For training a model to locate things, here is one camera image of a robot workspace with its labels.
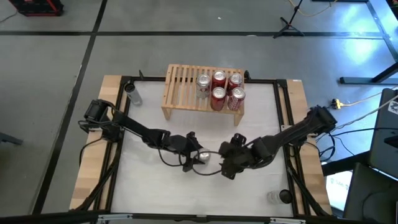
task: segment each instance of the wooden table frame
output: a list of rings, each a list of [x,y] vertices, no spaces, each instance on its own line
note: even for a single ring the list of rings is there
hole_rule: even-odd
[[[134,81],[139,79],[140,77],[106,75],[103,79],[98,98],[110,101],[116,104],[119,110],[126,112],[125,109],[129,106],[129,100],[127,100],[126,94],[123,92],[123,88],[121,87],[123,87],[123,85],[129,80]],[[164,81],[165,77],[145,77],[145,79],[148,81]],[[276,102],[278,115],[280,116],[280,124],[298,123],[306,117],[308,106],[304,95],[303,85],[300,80],[268,80],[267,82],[273,83],[275,90],[278,89],[278,91],[275,91],[274,93],[275,99],[279,99]],[[251,82],[248,83],[264,83],[264,80],[251,80]],[[100,132],[89,133],[87,142],[98,139],[100,135]],[[310,138],[308,141],[315,143],[315,141]],[[76,208],[79,206],[90,194],[98,183],[100,176],[113,160],[117,149],[121,150],[121,143],[107,144],[104,141],[92,144],[85,149],[70,208]],[[322,208],[326,212],[331,213],[317,149],[311,145],[304,144],[299,155],[298,159],[293,160],[292,163],[294,166],[298,164],[298,172],[300,171],[300,168],[302,168],[302,176],[305,180],[307,189],[309,189]],[[110,209],[115,181],[116,175],[112,175],[100,194],[101,196],[96,199],[96,202],[91,206],[91,209]],[[303,203],[300,190],[296,184],[294,184],[293,190],[297,201],[296,208],[294,208],[294,205],[292,206],[294,215],[305,213],[311,213],[314,215],[312,210],[306,211],[308,208],[305,209],[306,206]]]

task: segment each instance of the tripod stand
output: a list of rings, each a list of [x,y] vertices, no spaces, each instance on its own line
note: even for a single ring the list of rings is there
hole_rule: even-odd
[[[300,0],[299,4],[296,7],[294,7],[294,13],[293,13],[292,18],[290,19],[290,22],[287,22],[283,17],[280,18],[285,23],[285,26],[277,34],[275,34],[273,36],[274,39],[276,39],[277,37],[280,37],[285,30],[294,30],[294,31],[298,32],[298,34],[300,36],[304,36],[304,34],[301,31],[299,31],[296,27],[292,26],[293,19],[296,16],[296,13],[299,10],[302,2],[303,2],[303,0]]]

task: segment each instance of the gray floor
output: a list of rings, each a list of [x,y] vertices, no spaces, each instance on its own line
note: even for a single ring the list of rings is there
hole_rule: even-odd
[[[17,15],[0,30],[90,31],[100,0],[62,1],[62,17]],[[396,20],[384,1],[372,1],[395,44]],[[304,0],[302,11],[328,3]],[[280,16],[290,17],[287,1],[108,1],[102,31],[205,30],[277,31]],[[14,12],[0,2],[1,18]],[[295,26],[308,32],[377,32],[363,3],[336,3],[317,17],[298,14]],[[22,146],[0,144],[0,216],[30,212],[89,37],[0,36],[0,131],[22,138]],[[372,77],[394,63],[383,40],[316,37],[97,37],[88,62],[44,212],[67,211],[78,172],[78,153],[86,134],[78,127],[88,103],[98,96],[104,75],[162,76],[169,63],[237,67],[254,78],[303,80],[310,106],[332,98],[360,100],[383,86],[341,86],[341,76]],[[377,107],[379,97],[332,111],[344,123]],[[374,126],[375,114],[345,130]],[[342,136],[353,153],[367,151],[372,132]],[[333,160],[350,154],[338,142]],[[324,138],[319,146],[331,145]]]

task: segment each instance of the wooden shelf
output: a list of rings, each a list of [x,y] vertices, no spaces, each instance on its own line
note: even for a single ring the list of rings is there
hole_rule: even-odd
[[[244,76],[241,69],[236,68],[217,68],[196,65],[176,65],[170,64],[167,69],[165,89],[163,94],[162,110],[167,120],[170,119],[171,112],[177,110],[203,111],[212,113],[224,113],[234,115],[234,125],[237,126],[244,115],[244,103],[237,111],[232,111],[224,104],[221,111],[215,111],[210,106],[211,95],[201,99],[196,94],[196,79],[201,74],[207,74],[210,78],[215,70],[225,72],[227,80],[234,74],[239,73]]]

